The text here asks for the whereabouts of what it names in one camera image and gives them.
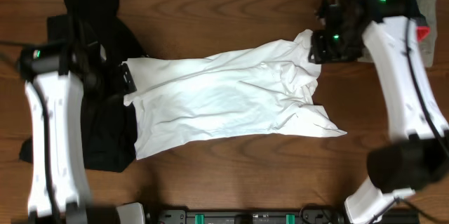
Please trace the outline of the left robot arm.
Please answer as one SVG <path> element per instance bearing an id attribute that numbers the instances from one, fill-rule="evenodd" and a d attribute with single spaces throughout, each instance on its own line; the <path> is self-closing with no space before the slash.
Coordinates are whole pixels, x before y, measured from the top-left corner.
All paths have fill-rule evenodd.
<path id="1" fill-rule="evenodd" d="M 122 172 L 136 158 L 135 90 L 126 60 L 143 54 L 112 14 L 50 19 L 57 39 L 26 45 L 17 61 L 32 117 L 30 223 L 119 223 L 92 203 L 87 170 Z"/>

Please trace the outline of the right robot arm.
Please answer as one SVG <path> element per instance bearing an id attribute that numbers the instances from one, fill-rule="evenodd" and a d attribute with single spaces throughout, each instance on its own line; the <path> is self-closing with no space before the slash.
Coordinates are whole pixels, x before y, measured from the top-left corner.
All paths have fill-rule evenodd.
<path id="1" fill-rule="evenodd" d="M 390 144 L 367 157 L 368 176 L 344 203 L 346 223 L 381 223 L 448 174 L 448 122 L 436 103 L 419 43 L 430 29 L 417 0 L 321 0 L 323 29 L 309 61 L 353 62 L 369 53 L 380 80 Z"/>

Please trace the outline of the white t-shirt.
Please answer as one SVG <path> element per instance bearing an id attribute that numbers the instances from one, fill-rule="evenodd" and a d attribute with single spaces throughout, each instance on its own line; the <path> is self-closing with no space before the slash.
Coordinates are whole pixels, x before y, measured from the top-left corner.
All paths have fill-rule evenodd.
<path id="1" fill-rule="evenodd" d="M 123 102 L 135 108 L 136 157 L 236 136 L 341 136 L 312 99 L 321 66 L 308 60 L 311 35 L 207 58 L 127 60 L 136 90 Z"/>

